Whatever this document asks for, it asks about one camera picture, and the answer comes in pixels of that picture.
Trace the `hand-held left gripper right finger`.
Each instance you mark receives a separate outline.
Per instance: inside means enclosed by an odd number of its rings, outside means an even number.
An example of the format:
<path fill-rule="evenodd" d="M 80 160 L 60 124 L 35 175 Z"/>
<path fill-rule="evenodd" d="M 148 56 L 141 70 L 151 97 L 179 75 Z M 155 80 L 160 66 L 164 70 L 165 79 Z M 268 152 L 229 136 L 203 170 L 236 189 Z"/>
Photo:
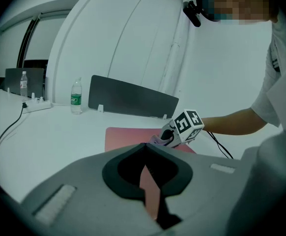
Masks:
<path fill-rule="evenodd" d="M 181 225 L 216 198 L 233 204 L 232 186 L 243 162 L 145 144 L 145 166 L 152 181 L 146 185 L 145 206 L 155 217 L 145 236 L 153 236 Z"/>

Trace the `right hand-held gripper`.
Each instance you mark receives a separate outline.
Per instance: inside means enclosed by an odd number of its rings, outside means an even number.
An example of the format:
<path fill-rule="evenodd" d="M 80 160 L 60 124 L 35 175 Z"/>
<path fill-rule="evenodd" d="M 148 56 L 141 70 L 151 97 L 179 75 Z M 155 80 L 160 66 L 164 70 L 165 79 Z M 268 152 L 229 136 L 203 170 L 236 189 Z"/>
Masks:
<path fill-rule="evenodd" d="M 175 148 L 194 140 L 203 128 L 204 124 L 197 111 L 184 109 L 180 115 L 163 126 L 160 138 L 163 138 L 164 146 Z"/>

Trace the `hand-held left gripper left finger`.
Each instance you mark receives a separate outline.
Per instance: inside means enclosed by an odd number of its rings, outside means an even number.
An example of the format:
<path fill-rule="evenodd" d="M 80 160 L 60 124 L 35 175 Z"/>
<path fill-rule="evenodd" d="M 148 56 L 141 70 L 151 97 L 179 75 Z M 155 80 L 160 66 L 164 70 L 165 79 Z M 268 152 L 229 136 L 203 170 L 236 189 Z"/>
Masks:
<path fill-rule="evenodd" d="M 133 146 L 79 159 L 32 189 L 21 206 L 36 215 L 49 201 L 59 197 L 62 186 L 75 188 L 64 206 L 56 205 L 47 229 L 66 236 L 153 236 L 162 228 L 147 213 L 142 201 L 116 195 L 104 182 L 106 163 Z"/>

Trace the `purple cloth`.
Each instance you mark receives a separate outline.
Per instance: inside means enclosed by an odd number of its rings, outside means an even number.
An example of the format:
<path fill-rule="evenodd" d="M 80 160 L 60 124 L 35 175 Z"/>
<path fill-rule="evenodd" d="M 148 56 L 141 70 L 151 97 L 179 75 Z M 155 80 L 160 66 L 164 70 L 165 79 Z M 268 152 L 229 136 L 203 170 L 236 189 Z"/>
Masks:
<path fill-rule="evenodd" d="M 156 145 L 161 145 L 161 146 L 166 146 L 166 144 L 169 142 L 169 139 L 163 140 L 160 137 L 158 137 L 157 135 L 153 135 L 150 140 L 149 143 L 150 144 L 156 144 Z"/>

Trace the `red desk mat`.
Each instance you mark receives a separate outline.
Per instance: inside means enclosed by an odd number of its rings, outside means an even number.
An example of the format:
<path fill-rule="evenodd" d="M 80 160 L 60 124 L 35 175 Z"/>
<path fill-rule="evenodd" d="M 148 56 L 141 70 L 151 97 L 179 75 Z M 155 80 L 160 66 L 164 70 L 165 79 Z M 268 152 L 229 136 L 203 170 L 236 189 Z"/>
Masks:
<path fill-rule="evenodd" d="M 135 150 L 129 157 L 112 160 L 104 168 L 103 178 L 119 196 L 142 201 L 148 214 L 163 225 L 180 221 L 169 213 L 165 198 L 181 194 L 193 171 L 180 159 L 147 146 L 150 138 L 160 132 L 159 128 L 107 128 L 105 151 L 130 145 Z"/>

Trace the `person's right forearm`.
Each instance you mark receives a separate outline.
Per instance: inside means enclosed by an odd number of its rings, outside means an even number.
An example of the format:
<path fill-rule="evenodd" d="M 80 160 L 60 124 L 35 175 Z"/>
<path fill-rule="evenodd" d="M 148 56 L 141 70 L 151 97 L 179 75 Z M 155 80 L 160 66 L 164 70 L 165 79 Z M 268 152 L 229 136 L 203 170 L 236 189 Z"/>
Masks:
<path fill-rule="evenodd" d="M 249 135 L 267 125 L 251 108 L 222 116 L 203 118 L 204 130 L 222 135 Z"/>

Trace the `dark desk partition panel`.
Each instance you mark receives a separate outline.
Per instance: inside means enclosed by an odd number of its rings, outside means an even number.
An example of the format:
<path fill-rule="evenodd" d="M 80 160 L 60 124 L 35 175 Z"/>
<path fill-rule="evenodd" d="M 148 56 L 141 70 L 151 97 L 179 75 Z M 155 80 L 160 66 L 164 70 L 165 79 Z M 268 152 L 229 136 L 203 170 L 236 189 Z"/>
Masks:
<path fill-rule="evenodd" d="M 93 75 L 90 81 L 88 107 L 109 113 L 141 117 L 172 118 L 177 97 L 124 81 Z"/>
<path fill-rule="evenodd" d="M 37 98 L 44 97 L 44 70 L 42 68 L 9 68 L 5 71 L 4 87 L 11 93 L 21 95 L 20 81 L 26 72 L 28 97 L 34 93 Z"/>

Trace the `green label water bottle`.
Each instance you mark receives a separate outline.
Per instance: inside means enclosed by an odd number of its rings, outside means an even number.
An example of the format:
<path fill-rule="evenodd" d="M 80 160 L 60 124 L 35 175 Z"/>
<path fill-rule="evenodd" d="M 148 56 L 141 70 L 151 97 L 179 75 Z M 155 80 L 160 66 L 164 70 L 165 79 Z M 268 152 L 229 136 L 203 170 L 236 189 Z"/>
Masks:
<path fill-rule="evenodd" d="M 82 113 L 82 83 L 81 77 L 77 78 L 71 88 L 71 113 Z"/>

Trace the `white power strip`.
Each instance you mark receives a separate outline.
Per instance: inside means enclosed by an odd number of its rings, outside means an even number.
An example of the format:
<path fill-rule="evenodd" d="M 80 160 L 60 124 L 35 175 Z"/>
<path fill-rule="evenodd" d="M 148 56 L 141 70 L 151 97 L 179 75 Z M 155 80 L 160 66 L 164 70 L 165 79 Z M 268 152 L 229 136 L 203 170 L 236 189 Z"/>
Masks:
<path fill-rule="evenodd" d="M 52 107 L 51 102 L 49 100 L 44 100 L 43 97 L 30 99 L 25 103 L 26 107 L 24 108 L 24 113 L 41 111 Z"/>

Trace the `person's grey t-shirt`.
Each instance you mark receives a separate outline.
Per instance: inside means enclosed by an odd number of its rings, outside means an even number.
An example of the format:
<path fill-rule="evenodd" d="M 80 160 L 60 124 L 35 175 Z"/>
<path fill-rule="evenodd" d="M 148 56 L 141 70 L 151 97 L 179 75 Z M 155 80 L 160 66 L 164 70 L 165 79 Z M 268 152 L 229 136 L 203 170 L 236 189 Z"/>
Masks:
<path fill-rule="evenodd" d="M 286 233 L 286 15 L 272 24 L 262 88 L 252 104 L 266 123 L 282 132 L 265 140 L 228 223 L 228 236 Z"/>

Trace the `red label water bottle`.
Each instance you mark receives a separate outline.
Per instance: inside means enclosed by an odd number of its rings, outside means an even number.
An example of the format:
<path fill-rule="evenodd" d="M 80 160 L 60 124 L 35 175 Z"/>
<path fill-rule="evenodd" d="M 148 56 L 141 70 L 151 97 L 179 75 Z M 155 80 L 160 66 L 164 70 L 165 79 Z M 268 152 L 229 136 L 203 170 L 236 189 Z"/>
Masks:
<path fill-rule="evenodd" d="M 20 96 L 23 98 L 23 101 L 28 100 L 28 78 L 27 72 L 23 71 L 21 80 L 20 80 Z"/>

